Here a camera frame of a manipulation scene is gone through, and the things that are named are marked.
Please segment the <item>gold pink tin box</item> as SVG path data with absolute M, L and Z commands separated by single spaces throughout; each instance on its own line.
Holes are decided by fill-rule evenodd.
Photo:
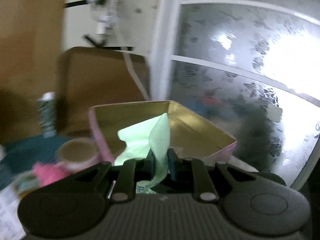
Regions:
M 160 146 L 212 165 L 228 161 L 236 147 L 232 135 L 175 101 L 94 106 L 89 125 L 103 161 L 111 163 L 128 147 L 139 152 Z

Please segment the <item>large brown cardboard sheet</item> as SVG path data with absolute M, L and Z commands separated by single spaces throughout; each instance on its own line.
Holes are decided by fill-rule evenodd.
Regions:
M 37 100 L 54 91 L 65 0 L 1 0 L 1 142 L 41 132 Z

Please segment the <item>light green cloth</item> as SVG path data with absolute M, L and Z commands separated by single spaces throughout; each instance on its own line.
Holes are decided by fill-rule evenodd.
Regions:
M 145 158 L 149 150 L 155 156 L 155 175 L 151 181 L 137 183 L 137 193 L 153 193 L 168 173 L 167 150 L 170 146 L 170 125 L 167 113 L 139 122 L 118 131 L 118 138 L 126 143 L 125 150 L 116 157 L 114 165 L 120 166 L 129 159 Z

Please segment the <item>white printed tissue pack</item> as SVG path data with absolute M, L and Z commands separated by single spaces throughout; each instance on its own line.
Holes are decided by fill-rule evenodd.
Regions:
M 1 191 L 1 240 L 16 240 L 25 237 L 25 232 L 17 216 L 19 202 L 20 200 L 12 185 L 7 186 Z

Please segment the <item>teal blue cloth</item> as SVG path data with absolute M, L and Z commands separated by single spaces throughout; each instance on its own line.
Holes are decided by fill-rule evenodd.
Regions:
M 30 171 L 36 163 L 56 162 L 56 151 L 69 139 L 64 137 L 29 137 L 1 146 L 1 189 L 13 182 L 16 175 Z

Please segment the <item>white power strip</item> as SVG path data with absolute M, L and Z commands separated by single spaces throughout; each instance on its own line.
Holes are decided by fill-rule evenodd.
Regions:
M 109 0 L 87 0 L 91 18 L 97 22 L 96 34 L 105 35 L 112 27 L 112 13 Z

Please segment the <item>white framed frosted glass door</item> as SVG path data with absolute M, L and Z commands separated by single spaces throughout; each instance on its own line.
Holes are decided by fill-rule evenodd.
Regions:
M 236 137 L 301 189 L 319 160 L 319 0 L 159 0 L 151 97 Z

